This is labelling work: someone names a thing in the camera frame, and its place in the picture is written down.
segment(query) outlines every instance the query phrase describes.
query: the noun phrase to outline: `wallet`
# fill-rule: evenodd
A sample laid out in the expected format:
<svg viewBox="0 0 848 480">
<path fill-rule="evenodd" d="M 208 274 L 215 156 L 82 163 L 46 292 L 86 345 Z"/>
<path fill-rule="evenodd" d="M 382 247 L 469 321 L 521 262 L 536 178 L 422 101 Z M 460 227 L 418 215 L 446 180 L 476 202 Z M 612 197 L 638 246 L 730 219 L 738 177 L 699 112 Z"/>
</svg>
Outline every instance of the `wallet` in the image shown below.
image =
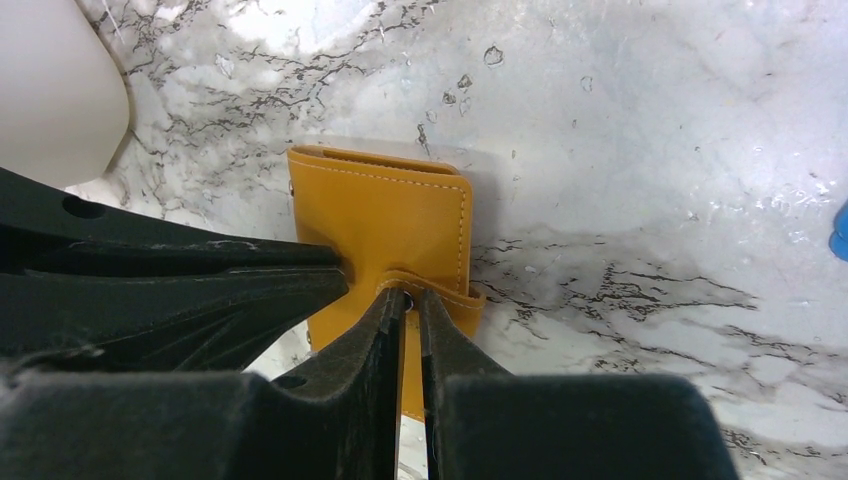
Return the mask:
<svg viewBox="0 0 848 480">
<path fill-rule="evenodd" d="M 485 297 L 469 285 L 470 182 L 450 165 L 320 146 L 288 150 L 301 243 L 342 258 L 347 295 L 308 319 L 313 350 L 353 326 L 377 294 L 403 288 L 406 314 L 402 409 L 423 421 L 421 344 L 415 299 L 436 291 L 456 326 L 472 336 Z"/>
</svg>

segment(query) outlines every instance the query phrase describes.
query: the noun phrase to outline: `black plastic part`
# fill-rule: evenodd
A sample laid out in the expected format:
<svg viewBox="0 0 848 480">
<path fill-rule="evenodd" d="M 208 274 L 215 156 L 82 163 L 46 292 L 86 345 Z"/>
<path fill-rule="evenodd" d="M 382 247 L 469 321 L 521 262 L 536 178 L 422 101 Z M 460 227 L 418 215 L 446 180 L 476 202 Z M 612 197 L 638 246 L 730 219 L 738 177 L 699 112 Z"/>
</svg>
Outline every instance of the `black plastic part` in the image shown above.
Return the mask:
<svg viewBox="0 0 848 480">
<path fill-rule="evenodd" d="M 269 383 L 255 375 L 7 372 L 0 478 L 391 479 L 403 292 Z"/>
<path fill-rule="evenodd" d="M 19 368 L 240 370 L 347 292 L 327 247 L 219 235 L 0 169 L 0 357 Z"/>
<path fill-rule="evenodd" d="M 419 312 L 428 477 L 430 480 L 450 479 L 453 477 L 440 472 L 444 421 L 441 409 L 446 380 L 455 375 L 509 378 L 510 374 L 456 328 L 436 292 L 425 290 L 422 293 Z"/>
<path fill-rule="evenodd" d="M 706 401 L 661 375 L 448 379 L 442 478 L 736 480 Z"/>
</svg>

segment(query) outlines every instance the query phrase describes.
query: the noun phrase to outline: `yellow leather wallet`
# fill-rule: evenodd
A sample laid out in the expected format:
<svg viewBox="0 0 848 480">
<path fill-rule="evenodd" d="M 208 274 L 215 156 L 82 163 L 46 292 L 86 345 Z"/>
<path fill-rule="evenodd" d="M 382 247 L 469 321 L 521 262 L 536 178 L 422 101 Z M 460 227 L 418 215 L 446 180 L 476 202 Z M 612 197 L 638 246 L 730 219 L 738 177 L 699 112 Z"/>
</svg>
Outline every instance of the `yellow leather wallet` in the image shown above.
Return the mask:
<svg viewBox="0 0 848 480">
<path fill-rule="evenodd" d="M 308 320 L 313 350 L 355 324 L 383 288 L 435 290 L 472 336 L 485 297 L 469 287 L 471 184 L 450 165 L 316 146 L 288 150 L 298 241 L 332 247 L 350 292 Z M 424 418 L 418 312 L 406 315 L 404 414 Z"/>
</svg>

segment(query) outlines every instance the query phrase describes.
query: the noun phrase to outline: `water droplet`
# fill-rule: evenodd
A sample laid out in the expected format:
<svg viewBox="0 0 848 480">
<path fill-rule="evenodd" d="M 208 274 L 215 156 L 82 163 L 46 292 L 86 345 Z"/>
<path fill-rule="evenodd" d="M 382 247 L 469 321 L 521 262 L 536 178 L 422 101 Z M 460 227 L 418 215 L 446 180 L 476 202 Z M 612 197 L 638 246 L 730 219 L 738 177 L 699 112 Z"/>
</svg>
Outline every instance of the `water droplet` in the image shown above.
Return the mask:
<svg viewBox="0 0 848 480">
<path fill-rule="evenodd" d="M 580 86 L 583 88 L 584 92 L 591 93 L 592 92 L 592 77 L 585 76 L 580 79 Z"/>
<path fill-rule="evenodd" d="M 806 298 L 793 298 L 789 300 L 790 307 L 809 307 L 810 301 Z"/>
<path fill-rule="evenodd" d="M 471 97 L 468 97 L 459 103 L 459 114 L 463 117 L 471 110 Z"/>
<path fill-rule="evenodd" d="M 456 86 L 459 87 L 459 89 L 463 92 L 468 90 L 468 87 L 470 87 L 472 84 L 473 82 L 471 81 L 471 77 L 469 77 L 467 73 L 463 75 L 458 82 L 456 82 Z"/>
<path fill-rule="evenodd" d="M 488 65 L 490 68 L 500 66 L 503 63 L 503 50 L 492 45 L 486 49 L 486 53 L 483 54 L 483 63 Z"/>
</svg>

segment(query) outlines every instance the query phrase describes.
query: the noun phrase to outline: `wallet stitching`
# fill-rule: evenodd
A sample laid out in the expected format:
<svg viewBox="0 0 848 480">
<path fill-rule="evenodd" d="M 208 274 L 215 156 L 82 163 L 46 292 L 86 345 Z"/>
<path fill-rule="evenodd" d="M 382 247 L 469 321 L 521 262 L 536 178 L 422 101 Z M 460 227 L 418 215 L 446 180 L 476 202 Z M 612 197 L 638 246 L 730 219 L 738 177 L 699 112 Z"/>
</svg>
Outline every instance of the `wallet stitching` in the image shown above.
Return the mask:
<svg viewBox="0 0 848 480">
<path fill-rule="evenodd" d="M 456 291 L 457 292 L 460 291 L 460 286 L 462 285 L 462 283 L 461 283 L 461 277 L 462 277 L 462 238 L 463 238 L 463 233 L 464 233 L 463 227 L 465 225 L 465 196 L 466 196 L 465 190 L 463 190 L 460 187 L 453 187 L 453 186 L 449 186 L 449 185 L 438 185 L 438 184 L 434 184 L 434 183 L 415 182 L 415 181 L 412 181 L 412 180 L 401 180 L 399 178 L 383 177 L 383 176 L 380 176 L 380 175 L 371 175 L 370 173 L 351 172 L 349 170 L 341 170 L 341 169 L 338 169 L 338 168 L 322 167 L 320 165 L 311 165 L 309 163 L 299 162 L 299 161 L 293 160 L 291 158 L 289 158 L 289 162 L 291 162 L 295 165 L 301 165 L 303 167 L 317 168 L 318 170 L 327 170 L 327 171 L 330 171 L 330 172 L 338 172 L 338 173 L 348 173 L 348 174 L 357 175 L 357 176 L 360 176 L 360 177 L 368 177 L 368 178 L 374 178 L 374 179 L 378 179 L 378 180 L 388 180 L 390 182 L 396 182 L 396 183 L 408 183 L 410 185 L 420 185 L 420 186 L 423 186 L 423 187 L 444 188 L 444 189 L 447 189 L 447 190 L 457 190 L 457 191 L 459 191 L 462 194 L 462 200 L 460 201 L 460 204 L 459 204 L 459 251 L 456 254 Z"/>
<path fill-rule="evenodd" d="M 424 170 L 418 170 L 418 169 L 415 169 L 415 168 L 408 168 L 408 167 L 395 167 L 395 166 L 392 166 L 392 165 L 383 165 L 383 164 L 380 164 L 380 163 L 371 163 L 371 162 L 368 162 L 368 161 L 366 161 L 366 160 L 353 160 L 353 159 L 351 159 L 351 158 L 339 158 L 339 157 L 335 157 L 335 156 L 332 156 L 332 155 L 328 156 L 328 155 L 327 155 L 327 153 L 326 153 L 326 151 L 323 153 L 323 156 L 322 156 L 322 157 L 318 157 L 318 158 L 325 159 L 325 160 L 334 160 L 334 161 L 336 161 L 336 162 L 358 163 L 358 164 L 360 164 L 360 165 L 367 165 L 367 166 L 369 166 L 369 167 L 391 168 L 391 169 L 393 169 L 393 170 L 406 170 L 407 172 L 425 173 L 425 174 L 429 174 L 429 175 L 448 175 L 448 176 L 454 176 L 454 174 L 451 174 L 451 173 L 442 173 L 442 172 L 427 172 L 427 171 L 424 171 Z M 307 165 L 307 164 L 304 164 L 304 163 L 301 163 L 301 162 L 297 162 L 296 160 L 292 160 L 292 161 L 294 161 L 294 162 L 296 162 L 296 163 L 300 163 L 301 165 Z"/>
<path fill-rule="evenodd" d="M 412 283 L 412 282 L 407 282 L 406 280 L 389 279 L 389 280 L 386 280 L 386 281 L 384 281 L 383 283 L 381 283 L 380 285 L 377 286 L 377 293 L 380 293 L 380 290 L 382 290 L 386 285 L 388 285 L 390 283 L 402 283 L 404 285 L 409 285 L 410 287 L 426 288 L 426 287 L 422 287 L 421 285 L 417 285 L 417 284 Z M 441 298 L 442 300 L 444 300 L 448 303 L 452 303 L 456 306 L 459 306 L 459 307 L 462 307 L 462 308 L 465 308 L 465 309 L 468 309 L 468 310 L 482 310 L 483 309 L 483 305 L 480 305 L 479 307 L 472 307 L 472 306 L 469 306 L 469 305 L 459 303 L 456 300 L 451 300 L 450 298 L 447 298 L 444 295 L 439 295 L 439 298 Z"/>
</svg>

